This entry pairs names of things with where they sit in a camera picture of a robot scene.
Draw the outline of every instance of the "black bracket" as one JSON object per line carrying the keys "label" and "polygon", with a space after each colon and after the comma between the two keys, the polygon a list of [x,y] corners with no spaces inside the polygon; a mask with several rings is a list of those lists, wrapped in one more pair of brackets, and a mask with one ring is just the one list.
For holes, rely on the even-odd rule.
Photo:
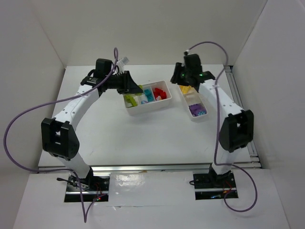
{"label": "black bracket", "polygon": [[80,148],[80,142],[69,122],[45,118],[41,123],[42,148],[52,156],[71,160]]}
{"label": "black bracket", "polygon": [[[81,85],[86,84],[92,87],[98,85],[108,75],[112,65],[110,60],[98,59],[95,70],[89,72],[88,76],[82,80]],[[98,87],[99,95],[101,96],[107,89],[116,89],[119,94],[143,93],[143,90],[133,81],[129,71],[110,76],[106,82]]]}
{"label": "black bracket", "polygon": [[176,63],[171,83],[192,86],[198,91],[200,84],[210,79],[215,80],[215,76],[209,71],[202,71],[199,56],[197,54],[189,54],[184,56],[184,66],[182,63]]}
{"label": "black bracket", "polygon": [[219,132],[219,142],[230,153],[253,140],[254,114],[251,110],[229,114]]}

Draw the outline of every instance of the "white panel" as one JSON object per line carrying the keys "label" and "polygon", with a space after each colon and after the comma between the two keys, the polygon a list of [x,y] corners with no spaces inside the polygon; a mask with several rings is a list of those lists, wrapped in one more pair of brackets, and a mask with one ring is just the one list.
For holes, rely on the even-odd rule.
{"label": "white panel", "polygon": [[254,140],[292,229],[304,228],[305,7],[269,0],[234,65]]}
{"label": "white panel", "polygon": [[[233,64],[266,0],[31,0],[65,65],[90,65],[114,46],[131,64],[173,64],[200,41]],[[203,63],[224,62],[212,45]]]}
{"label": "white panel", "polygon": [[[188,203],[176,194],[175,203],[164,201],[160,205],[150,206],[147,201],[139,204],[137,196],[133,196],[136,206],[117,206],[109,202],[96,203],[90,209],[87,223],[83,223],[81,204],[64,203],[65,182],[59,182],[57,177],[67,177],[67,174],[33,174],[30,175],[27,188],[14,225],[14,229],[288,229],[288,223],[278,197],[269,170],[248,170],[256,181],[258,188],[257,205],[247,213],[235,213],[229,210],[222,199],[195,200],[194,193],[185,192],[190,188],[189,175],[181,173],[178,179],[169,180],[166,187],[180,187],[176,192],[185,194],[185,198],[192,200]],[[229,199],[228,203],[238,209],[250,206],[254,199],[254,189],[250,179],[241,171],[235,171],[238,189],[238,199]],[[153,181],[151,184],[161,190],[162,182]],[[125,192],[126,198],[131,194]]]}
{"label": "white panel", "polygon": [[163,206],[194,201],[193,173],[111,173],[112,206]]}
{"label": "white panel", "polygon": [[[56,98],[63,65],[25,0],[0,1],[1,141],[9,121],[21,111]],[[27,114],[12,127],[13,157],[29,167],[41,152],[40,123],[53,107]],[[0,222],[13,227],[29,174],[12,164],[0,146]]]}

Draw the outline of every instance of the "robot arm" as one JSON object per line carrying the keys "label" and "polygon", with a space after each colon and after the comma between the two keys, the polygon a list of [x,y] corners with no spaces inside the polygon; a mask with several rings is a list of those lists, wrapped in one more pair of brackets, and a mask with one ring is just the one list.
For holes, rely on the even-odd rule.
{"label": "robot arm", "polygon": [[117,89],[119,94],[142,93],[142,89],[132,80],[129,71],[124,71],[126,59],[118,61],[117,74],[93,91],[84,94],[105,79],[112,68],[112,61],[98,59],[95,70],[90,71],[76,93],[79,98],[71,100],[52,119],[45,118],[41,123],[43,149],[57,157],[67,168],[75,171],[83,184],[88,187],[92,182],[93,171],[79,153],[80,142],[76,136],[76,128],[90,106],[97,101],[107,89]]}
{"label": "robot arm", "polygon": [[[172,83],[192,86],[217,109],[215,77],[210,72],[202,72],[201,62],[197,54],[184,56],[184,65],[176,63]],[[233,164],[243,147],[253,139],[254,115],[245,111],[231,100],[219,87],[220,125],[219,147],[216,161],[218,164]],[[221,179],[229,175],[231,166],[217,166],[212,163],[209,174],[213,179]]]}

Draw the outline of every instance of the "white backdrop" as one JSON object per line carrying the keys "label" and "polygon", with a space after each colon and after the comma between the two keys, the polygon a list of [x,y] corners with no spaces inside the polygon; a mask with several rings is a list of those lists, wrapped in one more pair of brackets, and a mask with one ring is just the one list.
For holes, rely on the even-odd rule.
{"label": "white backdrop", "polygon": [[305,0],[268,0],[233,73],[291,229],[304,228]]}
{"label": "white backdrop", "polygon": [[[130,64],[173,64],[195,43],[211,40],[234,64],[266,0],[31,0],[65,65],[93,65],[117,46]],[[208,45],[205,64],[224,55]]]}
{"label": "white backdrop", "polygon": [[[0,1],[0,138],[23,110],[57,97],[64,67],[26,0]],[[26,114],[12,127],[8,145],[22,165],[37,167],[40,122],[52,106]],[[29,173],[17,168],[0,144],[0,228],[11,229]]]}

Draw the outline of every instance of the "wire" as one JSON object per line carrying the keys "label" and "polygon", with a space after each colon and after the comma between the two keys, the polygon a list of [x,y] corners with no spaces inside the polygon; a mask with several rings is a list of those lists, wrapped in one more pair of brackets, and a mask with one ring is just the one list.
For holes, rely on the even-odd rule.
{"label": "wire", "polygon": [[[226,52],[226,50],[221,46],[219,45],[218,43],[215,43],[215,42],[200,42],[198,44],[195,44],[193,45],[191,48],[189,48],[187,50],[187,52],[189,52],[189,50],[197,47],[198,45],[201,45],[201,44],[214,44],[216,46],[218,46],[219,48],[221,48],[223,50],[223,52],[225,53],[225,65],[228,65],[228,60],[229,60],[229,57],[228,57],[228,53]],[[221,70],[221,72],[218,74],[218,76],[216,77],[216,80],[215,80],[215,86],[217,86],[218,84],[218,80],[221,76],[221,74],[224,72],[224,68]],[[231,206],[228,205],[227,201],[226,201],[226,197],[228,194],[230,194],[232,191],[230,192],[227,192],[224,196],[224,203],[226,204],[226,206],[231,209],[232,211],[235,211],[235,212],[246,212],[246,211],[249,211],[251,210],[255,205],[256,205],[256,202],[257,202],[257,187],[256,187],[256,184],[252,178],[252,176],[246,171],[244,170],[243,168],[237,166],[237,165],[234,165],[234,164],[229,164],[229,163],[217,163],[216,162],[216,158],[217,158],[217,151],[218,151],[218,145],[219,145],[219,132],[220,132],[220,99],[219,99],[219,92],[218,92],[218,88],[215,87],[215,92],[216,92],[216,100],[217,100],[217,129],[216,129],[216,144],[215,144],[215,153],[214,153],[214,164],[216,166],[233,166],[235,168],[238,168],[240,169],[241,171],[243,171],[244,173],[246,173],[249,178],[251,179],[252,183],[253,183],[253,186],[254,186],[254,190],[255,190],[255,200],[253,202],[253,204],[248,207],[247,209],[243,209],[243,210],[237,210],[237,209],[234,209],[232,208]]]}
{"label": "wire", "polygon": [[11,128],[11,126],[14,124],[14,122],[20,118],[21,116],[25,115],[26,113],[30,112],[30,111],[33,111],[33,110],[36,110],[38,108],[41,108],[41,107],[44,107],[44,106],[48,106],[48,105],[51,105],[51,104],[57,104],[57,103],[61,103],[61,102],[66,102],[66,101],[69,101],[69,100],[73,100],[73,99],[77,99],[81,96],[84,96],[90,92],[92,92],[93,90],[97,89],[99,86],[101,86],[104,82],[106,82],[106,80],[108,80],[108,78],[113,74],[114,70],[115,70],[115,66],[116,66],[116,63],[118,61],[118,57],[119,57],[119,51],[117,48],[114,48],[113,50],[113,53],[114,53],[114,63],[113,63],[113,67],[112,69],[110,70],[110,72],[108,73],[108,75],[105,77],[105,79],[103,79],[99,84],[97,84],[95,87],[91,88],[90,90],[80,94],[80,95],[76,95],[76,96],[73,96],[73,97],[70,97],[70,98],[66,98],[66,99],[60,99],[60,100],[57,100],[57,101],[53,101],[53,102],[48,102],[48,103],[45,103],[45,104],[40,104],[38,106],[35,106],[35,107],[32,107],[32,108],[29,108],[23,112],[21,112],[20,114],[18,114],[16,117],[14,117],[10,123],[8,124],[8,126],[6,127],[6,130],[4,132],[4,137],[3,137],[3,147],[4,147],[4,150],[5,150],[5,153],[6,155],[8,156],[8,158],[18,167],[24,169],[24,170],[27,170],[27,171],[30,171],[30,172],[33,172],[33,173],[40,173],[40,172],[44,172],[44,173],[49,173],[49,172],[59,172],[59,171],[69,171],[69,172],[72,172],[76,179],[77,179],[77,182],[79,183],[79,186],[80,186],[80,196],[81,196],[81,208],[82,208],[82,212],[83,212],[83,217],[84,217],[84,222],[86,223],[87,222],[87,216],[88,216],[88,211],[89,211],[89,208],[92,206],[92,204],[96,201],[94,200],[87,208],[87,211],[85,210],[85,205],[84,205],[84,199],[83,199],[83,195],[82,195],[82,188],[81,188],[81,180],[80,178],[78,177],[78,175],[76,174],[75,171],[73,171],[72,169],[69,169],[69,168],[59,168],[59,169],[46,169],[46,170],[38,170],[38,169],[32,169],[32,168],[27,168],[21,164],[19,164],[10,154],[9,152],[9,149],[8,149],[8,146],[7,146],[7,137],[8,137],[8,133],[9,133],[9,130]]}

